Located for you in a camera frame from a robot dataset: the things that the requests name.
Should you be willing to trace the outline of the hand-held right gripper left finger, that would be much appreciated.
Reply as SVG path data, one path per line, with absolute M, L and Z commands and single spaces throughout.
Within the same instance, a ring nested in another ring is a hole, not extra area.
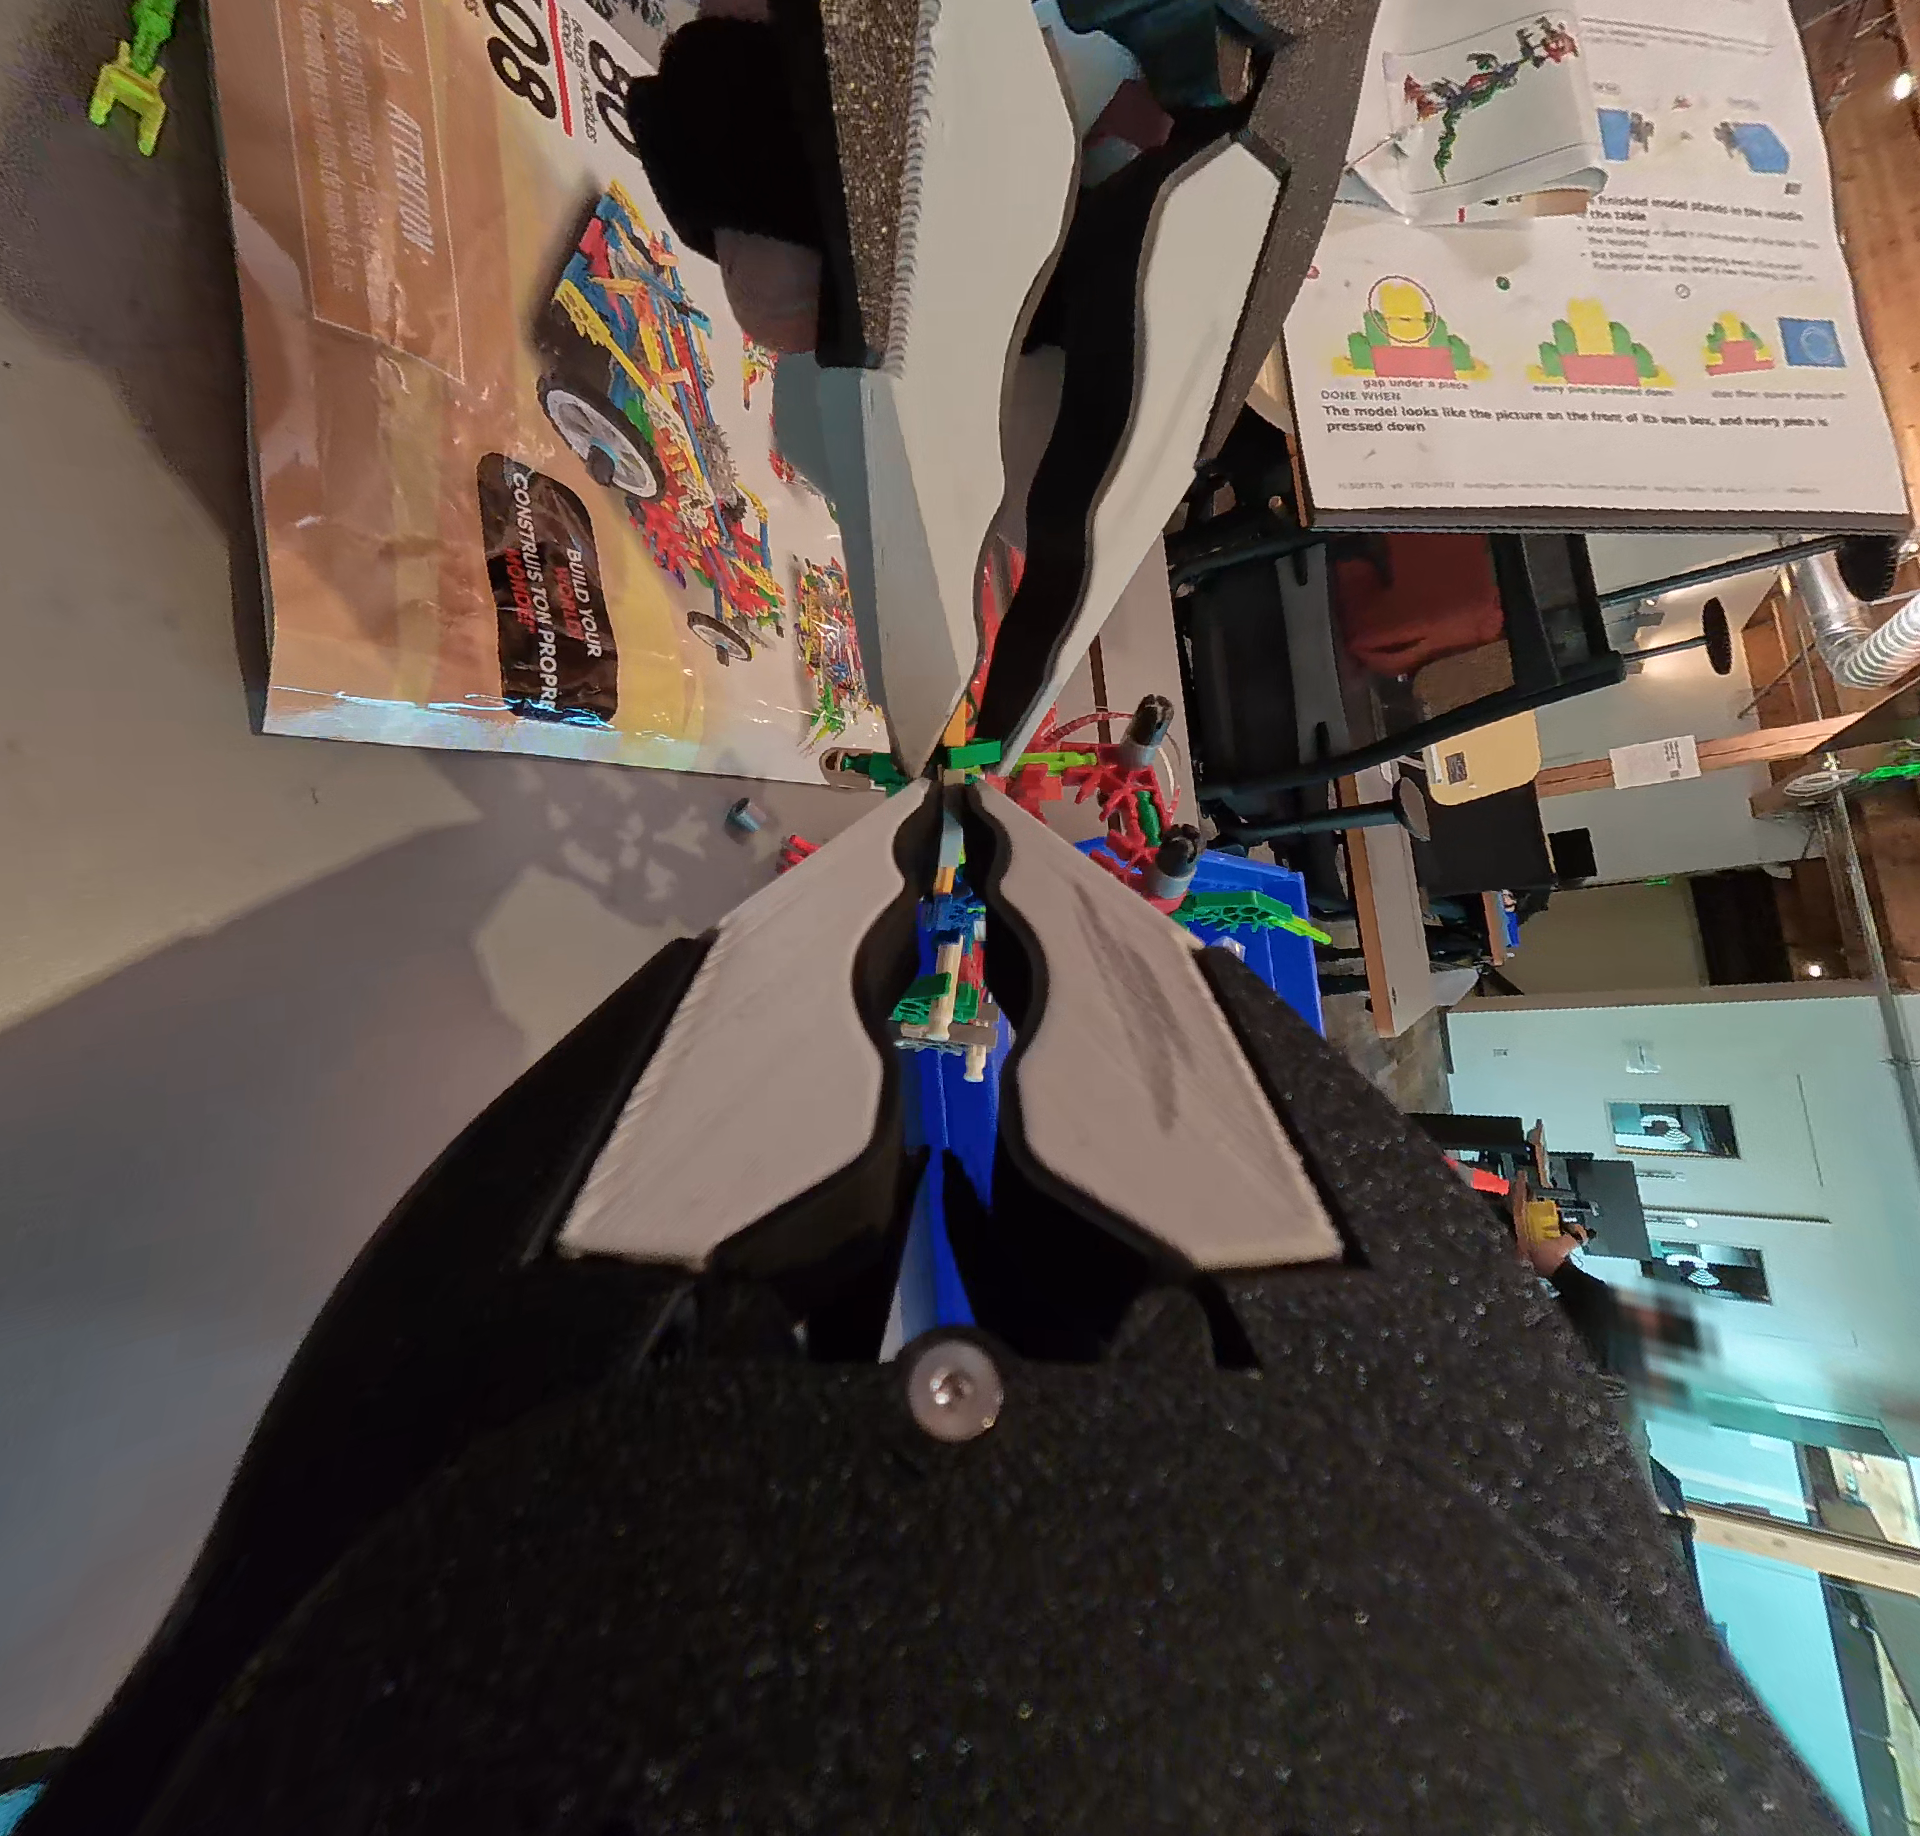
M 701 1271 L 876 1132 L 883 1065 L 856 956 L 905 895 L 909 783 L 716 924 L 564 1219 L 564 1250 Z

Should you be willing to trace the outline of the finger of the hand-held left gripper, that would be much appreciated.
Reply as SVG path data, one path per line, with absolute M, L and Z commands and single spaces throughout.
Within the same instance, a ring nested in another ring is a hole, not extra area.
M 1166 146 L 1082 203 L 1050 284 L 1061 407 L 982 695 L 982 737 L 1006 758 L 1029 744 L 1187 493 L 1280 193 L 1224 136 Z
M 980 656 L 1021 342 L 1066 243 L 1081 133 L 1034 0 L 822 0 L 854 337 L 777 420 L 840 529 L 868 691 L 928 766 Z

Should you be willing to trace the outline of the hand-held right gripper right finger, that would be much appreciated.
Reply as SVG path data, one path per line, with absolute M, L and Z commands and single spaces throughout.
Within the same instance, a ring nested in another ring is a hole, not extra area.
M 1203 946 L 993 785 L 993 952 L 1014 1012 L 1021 1145 L 1195 1272 L 1330 1263 L 1341 1242 L 1200 963 Z

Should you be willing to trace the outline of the small multicolour toy model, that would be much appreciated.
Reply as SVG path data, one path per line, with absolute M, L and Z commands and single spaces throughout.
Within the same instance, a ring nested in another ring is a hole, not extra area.
M 976 1087 L 1000 1082 L 1008 1024 L 989 984 L 989 910 L 966 858 L 949 894 L 935 888 L 936 841 L 946 789 L 942 769 L 919 783 L 887 752 L 829 748 L 829 779 L 862 779 L 887 793 L 868 816 L 825 852 L 836 874 L 854 879 L 856 897 L 834 906 L 847 940 L 856 1017 L 868 1037 L 887 1034 L 897 1049 L 949 1059 Z

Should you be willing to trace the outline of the red toy model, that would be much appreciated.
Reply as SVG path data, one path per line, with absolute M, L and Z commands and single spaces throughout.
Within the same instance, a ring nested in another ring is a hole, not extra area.
M 1198 826 L 1170 816 L 1172 791 L 1161 778 L 1161 758 L 1172 726 L 1166 695 L 1141 695 L 1114 741 L 1085 741 L 1100 711 L 1053 721 L 1037 745 L 1000 765 L 991 782 L 1021 809 L 1041 819 L 1050 804 L 1092 805 L 1102 825 L 1092 857 L 1117 880 L 1180 920 L 1200 940 L 1280 933 L 1331 946 L 1304 906 L 1281 901 L 1262 888 L 1198 888 L 1203 836 Z

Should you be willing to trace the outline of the person's left hand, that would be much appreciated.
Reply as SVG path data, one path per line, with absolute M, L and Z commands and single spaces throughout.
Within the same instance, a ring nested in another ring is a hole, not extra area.
M 771 6 L 768 0 L 701 0 L 701 15 L 768 23 Z M 814 353 L 824 288 L 822 252 L 734 226 L 720 226 L 714 242 L 742 331 L 780 353 Z

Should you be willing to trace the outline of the crumpled toy booklet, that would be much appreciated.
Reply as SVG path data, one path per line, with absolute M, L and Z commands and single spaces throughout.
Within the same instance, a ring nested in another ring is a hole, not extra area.
M 1608 180 L 1575 25 L 1510 19 L 1379 49 L 1336 200 L 1409 224 L 1579 214 Z

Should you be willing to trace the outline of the black disc on pole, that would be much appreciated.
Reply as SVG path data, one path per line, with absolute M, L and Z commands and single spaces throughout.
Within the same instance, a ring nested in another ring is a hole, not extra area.
M 1654 662 L 1705 654 L 1717 676 L 1728 676 L 1734 669 L 1734 634 L 1723 614 L 1719 599 L 1708 599 L 1702 608 L 1699 630 L 1686 638 L 1662 643 L 1652 646 L 1634 646 L 1622 650 L 1622 663 L 1629 675 L 1645 673 Z
M 1395 778 L 1391 793 L 1379 800 L 1307 812 L 1274 822 L 1226 821 L 1216 828 L 1219 839 L 1257 844 L 1293 841 L 1377 826 L 1399 826 L 1412 839 L 1428 841 L 1430 816 L 1425 785 L 1416 778 L 1401 773 Z

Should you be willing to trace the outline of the white instruction sheet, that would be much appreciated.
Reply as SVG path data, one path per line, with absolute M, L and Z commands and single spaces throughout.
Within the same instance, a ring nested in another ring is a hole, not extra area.
M 1455 226 L 1336 203 L 1295 318 L 1321 521 L 1903 526 L 1790 0 L 1383 0 L 1362 91 L 1530 15 L 1575 25 L 1608 180 Z

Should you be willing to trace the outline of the white ceiling pipe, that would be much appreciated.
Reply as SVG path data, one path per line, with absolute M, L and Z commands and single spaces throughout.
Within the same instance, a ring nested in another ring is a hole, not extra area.
M 1890 534 L 1817 538 L 1811 553 L 1786 566 L 1791 594 L 1813 631 L 1816 650 L 1836 690 L 1892 691 L 1918 669 L 1918 597 L 1911 594 L 1879 620 L 1872 608 L 1890 599 L 1908 539 Z

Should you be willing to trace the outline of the yellow-green clip connector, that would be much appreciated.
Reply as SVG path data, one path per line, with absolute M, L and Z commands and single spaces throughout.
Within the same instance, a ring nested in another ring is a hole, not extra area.
M 87 103 L 87 117 L 108 127 L 117 112 L 135 124 L 135 150 L 142 159 L 157 153 L 169 114 L 163 53 L 171 44 L 183 0 L 132 0 L 127 29 L 111 59 L 99 66 Z

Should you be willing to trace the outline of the black metal frame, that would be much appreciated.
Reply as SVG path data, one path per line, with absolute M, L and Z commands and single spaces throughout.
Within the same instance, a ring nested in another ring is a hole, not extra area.
M 1196 805 L 1249 852 L 1336 783 L 1626 675 L 1587 539 L 1307 526 L 1290 442 L 1244 410 L 1166 543 Z

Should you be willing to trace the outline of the dark wall sign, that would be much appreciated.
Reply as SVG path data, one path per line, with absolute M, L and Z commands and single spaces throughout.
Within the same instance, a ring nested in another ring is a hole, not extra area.
M 1741 1159 L 1726 1104 L 1608 1104 L 1615 1151 L 1662 1159 Z
M 1764 1253 L 1753 1247 L 1719 1244 L 1699 1237 L 1651 1237 L 1651 1255 L 1640 1271 L 1654 1282 L 1686 1288 L 1734 1302 L 1772 1304 Z

